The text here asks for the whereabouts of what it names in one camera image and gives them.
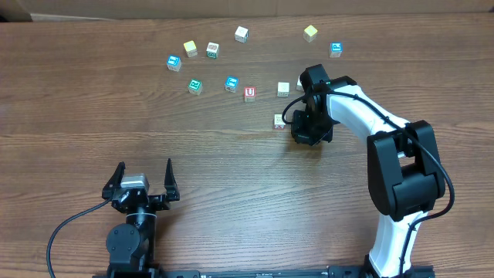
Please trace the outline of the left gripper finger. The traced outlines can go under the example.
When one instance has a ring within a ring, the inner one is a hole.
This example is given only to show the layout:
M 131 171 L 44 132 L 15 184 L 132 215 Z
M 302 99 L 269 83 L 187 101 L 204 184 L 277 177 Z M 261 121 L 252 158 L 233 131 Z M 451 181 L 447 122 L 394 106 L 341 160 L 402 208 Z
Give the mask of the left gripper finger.
M 178 184 L 174 178 L 172 161 L 170 158 L 167 160 L 167 167 L 164 176 L 164 188 L 166 189 L 166 199 L 169 202 L 176 202 L 180 200 L 180 192 L 178 190 Z
M 103 186 L 103 189 L 102 189 L 102 198 L 103 199 L 107 200 L 109 198 L 112 198 L 115 191 L 117 189 L 121 188 L 120 183 L 121 183 L 122 178 L 124 176 L 125 168 L 126 168 L 126 166 L 125 166 L 125 163 L 123 161 L 121 161 L 117 165 L 115 172 L 113 173 L 113 175 L 111 176 L 109 181 Z

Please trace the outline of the blue L block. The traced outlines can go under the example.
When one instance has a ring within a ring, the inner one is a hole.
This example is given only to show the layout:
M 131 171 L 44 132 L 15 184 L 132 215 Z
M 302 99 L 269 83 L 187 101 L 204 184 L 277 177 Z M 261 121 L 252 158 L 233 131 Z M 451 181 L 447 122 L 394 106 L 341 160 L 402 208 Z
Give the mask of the blue L block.
M 275 114 L 273 118 L 273 128 L 282 130 L 285 126 L 286 123 L 283 121 L 282 114 Z

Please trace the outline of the red U block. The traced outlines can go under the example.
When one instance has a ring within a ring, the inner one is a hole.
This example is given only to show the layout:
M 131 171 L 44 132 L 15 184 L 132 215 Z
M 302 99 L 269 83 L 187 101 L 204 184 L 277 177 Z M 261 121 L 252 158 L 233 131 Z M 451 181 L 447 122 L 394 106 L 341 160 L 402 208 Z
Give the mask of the red U block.
M 246 86 L 244 88 L 244 101 L 245 102 L 254 102 L 256 98 L 256 87 L 255 86 Z

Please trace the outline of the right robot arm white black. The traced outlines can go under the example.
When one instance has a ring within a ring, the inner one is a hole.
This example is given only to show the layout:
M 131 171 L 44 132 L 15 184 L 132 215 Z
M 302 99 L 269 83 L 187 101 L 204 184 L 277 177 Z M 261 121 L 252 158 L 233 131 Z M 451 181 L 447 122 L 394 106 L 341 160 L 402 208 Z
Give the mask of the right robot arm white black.
M 348 76 L 328 77 L 322 65 L 299 77 L 304 91 L 289 121 L 298 144 L 316 145 L 333 139 L 342 124 L 367 145 L 367 182 L 379 212 L 377 235 L 361 266 L 328 266 L 323 277 L 433 277 L 433 266 L 415 266 L 411 253 L 420 224 L 438 218 L 435 202 L 449 193 L 452 181 L 440 162 L 435 133 L 424 121 L 394 116 L 366 96 Z

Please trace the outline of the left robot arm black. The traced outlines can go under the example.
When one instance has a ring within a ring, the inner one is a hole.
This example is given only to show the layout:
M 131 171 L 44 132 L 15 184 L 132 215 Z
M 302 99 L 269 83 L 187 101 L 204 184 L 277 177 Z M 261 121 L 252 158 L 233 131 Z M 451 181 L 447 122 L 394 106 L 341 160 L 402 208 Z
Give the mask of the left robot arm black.
M 120 162 L 102 190 L 102 198 L 118 212 L 125 214 L 125 223 L 114 226 L 107 235 L 110 254 L 107 277 L 164 277 L 163 268 L 154 261 L 157 216 L 180 199 L 172 162 L 167 161 L 164 192 L 149 193 L 144 173 L 126 175 Z

